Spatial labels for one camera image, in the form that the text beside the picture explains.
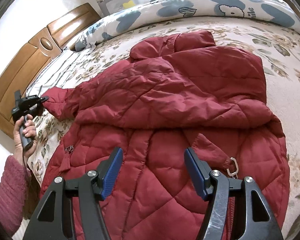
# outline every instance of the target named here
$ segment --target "red puffer jacket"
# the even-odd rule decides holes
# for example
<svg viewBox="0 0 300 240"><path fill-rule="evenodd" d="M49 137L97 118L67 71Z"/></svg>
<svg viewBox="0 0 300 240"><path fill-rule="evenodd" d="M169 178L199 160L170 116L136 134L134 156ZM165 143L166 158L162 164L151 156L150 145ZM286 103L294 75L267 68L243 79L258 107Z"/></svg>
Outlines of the red puffer jacket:
<svg viewBox="0 0 300 240"><path fill-rule="evenodd" d="M239 179L256 180L282 226L289 198L285 136L266 106L262 62L254 54L217 47L207 31L154 37L75 89L45 95L50 113L74 123L49 162L41 196L56 176L80 177L114 147L124 151L114 190L102 203L112 240L196 238L207 203L184 164L190 146L225 174L236 158ZM223 239L229 239L233 204ZM75 200L82 240L79 214Z"/></svg>

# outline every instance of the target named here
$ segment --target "silver bolt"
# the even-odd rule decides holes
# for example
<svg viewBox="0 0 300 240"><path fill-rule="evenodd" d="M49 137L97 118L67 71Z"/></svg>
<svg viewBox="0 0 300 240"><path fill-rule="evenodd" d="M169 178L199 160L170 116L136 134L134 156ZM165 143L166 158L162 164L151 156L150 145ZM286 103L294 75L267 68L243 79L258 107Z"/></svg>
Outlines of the silver bolt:
<svg viewBox="0 0 300 240"><path fill-rule="evenodd" d="M217 171L217 170L213 170L213 171L211 172L211 174L212 174L213 176L218 177L218 176L220 176L221 172L220 172L220 171Z"/></svg>
<svg viewBox="0 0 300 240"><path fill-rule="evenodd" d="M245 177L244 179L245 179L246 182L248 182L248 183L252 183L252 182L253 182L253 178L251 178L251 177Z"/></svg>
<svg viewBox="0 0 300 240"><path fill-rule="evenodd" d="M56 177L55 179L54 179L54 182L55 183L60 183L62 181L62 177Z"/></svg>
<svg viewBox="0 0 300 240"><path fill-rule="evenodd" d="M88 176L89 176L89 177L93 177L93 176L95 176L96 174L97 174L96 171L88 171Z"/></svg>

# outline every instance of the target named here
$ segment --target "pink sweater sleeve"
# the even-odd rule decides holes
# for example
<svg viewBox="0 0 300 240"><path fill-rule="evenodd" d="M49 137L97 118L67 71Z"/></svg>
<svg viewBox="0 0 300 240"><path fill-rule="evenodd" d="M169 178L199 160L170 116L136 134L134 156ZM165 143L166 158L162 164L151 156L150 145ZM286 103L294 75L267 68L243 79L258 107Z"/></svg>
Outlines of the pink sweater sleeve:
<svg viewBox="0 0 300 240"><path fill-rule="evenodd" d="M13 157L7 158L0 183L0 222L13 236L22 222L29 172Z"/></svg>

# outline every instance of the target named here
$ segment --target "headboard panel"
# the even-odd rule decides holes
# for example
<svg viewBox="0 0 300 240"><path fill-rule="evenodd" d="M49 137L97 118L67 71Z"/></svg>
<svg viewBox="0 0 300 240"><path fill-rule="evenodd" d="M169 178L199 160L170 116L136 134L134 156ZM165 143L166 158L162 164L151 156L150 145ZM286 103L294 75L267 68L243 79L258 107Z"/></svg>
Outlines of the headboard panel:
<svg viewBox="0 0 300 240"><path fill-rule="evenodd" d="M0 76L0 130L13 138L14 92L24 94L41 70L61 54L60 48L99 19L90 4L83 4L48 24L22 46Z"/></svg>

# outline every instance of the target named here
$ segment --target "person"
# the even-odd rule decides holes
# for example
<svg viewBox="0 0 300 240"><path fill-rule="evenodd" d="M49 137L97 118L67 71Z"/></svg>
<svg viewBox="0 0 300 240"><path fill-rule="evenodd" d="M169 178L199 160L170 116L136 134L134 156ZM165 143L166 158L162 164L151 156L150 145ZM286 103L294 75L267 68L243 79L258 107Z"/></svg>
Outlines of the person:
<svg viewBox="0 0 300 240"><path fill-rule="evenodd" d="M23 134L34 138L33 146L24 153L19 135L20 126L24 120L21 117L14 126L13 137L15 150L6 160L0 183L0 223L9 236L13 236L22 222L22 208L25 203L30 171L25 167L28 158L37 147L36 128L33 117L27 115L26 128Z"/></svg>

